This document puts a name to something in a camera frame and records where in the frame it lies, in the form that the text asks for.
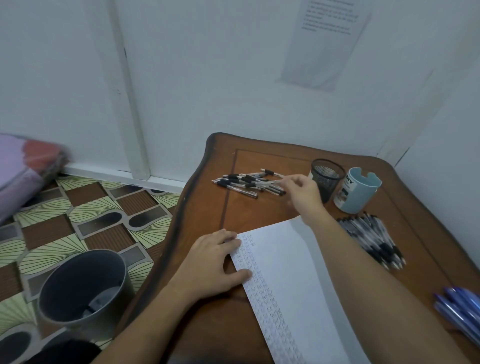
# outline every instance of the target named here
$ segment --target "trash bin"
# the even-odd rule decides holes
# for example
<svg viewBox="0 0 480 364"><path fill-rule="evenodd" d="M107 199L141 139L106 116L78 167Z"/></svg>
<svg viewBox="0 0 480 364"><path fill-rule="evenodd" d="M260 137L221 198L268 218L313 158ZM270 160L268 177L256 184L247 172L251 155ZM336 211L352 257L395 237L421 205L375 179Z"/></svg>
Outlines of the trash bin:
<svg viewBox="0 0 480 364"><path fill-rule="evenodd" d="M88 340L107 340L134 295L120 254L97 249L60 265L43 284L38 308L50 323L80 332Z"/></svg>

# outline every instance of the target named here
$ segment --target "label on cup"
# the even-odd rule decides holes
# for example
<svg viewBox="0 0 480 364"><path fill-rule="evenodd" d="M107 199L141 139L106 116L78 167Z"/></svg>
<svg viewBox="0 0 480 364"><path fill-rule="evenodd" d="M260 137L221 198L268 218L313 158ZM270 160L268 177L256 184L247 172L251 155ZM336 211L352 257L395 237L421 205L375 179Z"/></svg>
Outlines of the label on cup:
<svg viewBox="0 0 480 364"><path fill-rule="evenodd" d="M350 178L350 174L347 173L343 181L342 188L340 189L340 191L338 191L338 193L333 199L335 206L337 206L338 208L341 208L345 203L345 201L347 200L348 194L351 193L355 189L355 187L357 187L357 183L354 180L352 180Z"/></svg>

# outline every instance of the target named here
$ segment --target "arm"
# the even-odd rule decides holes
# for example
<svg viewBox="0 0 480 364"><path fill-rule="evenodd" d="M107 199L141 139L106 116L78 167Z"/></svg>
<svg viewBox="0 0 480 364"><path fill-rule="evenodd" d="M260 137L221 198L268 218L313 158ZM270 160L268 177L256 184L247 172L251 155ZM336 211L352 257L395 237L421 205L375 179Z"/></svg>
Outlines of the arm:
<svg viewBox="0 0 480 364"><path fill-rule="evenodd" d="M468 363L431 312L328 214L316 182L294 175L282 185L315 234L335 291L372 364Z"/></svg>
<svg viewBox="0 0 480 364"><path fill-rule="evenodd" d="M240 246L238 239L224 241L236 236L223 229L197 239L170 282L93 364L158 363L177 324L197 300L228 291L252 276L247 269L233 274L223 270L225 256Z"/></svg>

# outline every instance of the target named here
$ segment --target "mesh pen holder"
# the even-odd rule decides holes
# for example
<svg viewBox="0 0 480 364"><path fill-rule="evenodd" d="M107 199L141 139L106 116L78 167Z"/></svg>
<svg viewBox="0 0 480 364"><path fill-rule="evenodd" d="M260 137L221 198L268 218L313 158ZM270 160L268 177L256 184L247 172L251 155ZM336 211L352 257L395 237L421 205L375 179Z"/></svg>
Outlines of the mesh pen holder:
<svg viewBox="0 0 480 364"><path fill-rule="evenodd" d="M345 170L339 164L328 159L316 159L312 162L312 179L317 182L322 203L326 204L338 182L345 177Z"/></svg>

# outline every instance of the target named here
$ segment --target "left hand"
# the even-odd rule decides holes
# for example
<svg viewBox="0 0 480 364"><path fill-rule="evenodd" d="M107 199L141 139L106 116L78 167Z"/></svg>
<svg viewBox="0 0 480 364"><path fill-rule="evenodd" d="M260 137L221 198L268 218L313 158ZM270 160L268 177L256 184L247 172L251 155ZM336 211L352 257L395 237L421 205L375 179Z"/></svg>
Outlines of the left hand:
<svg viewBox="0 0 480 364"><path fill-rule="evenodd" d="M236 237L236 232L223 229L198 238L168 285L193 303L247 281L252 276L248 269L232 274L223 270L227 254L241 244L239 239L233 239Z"/></svg>

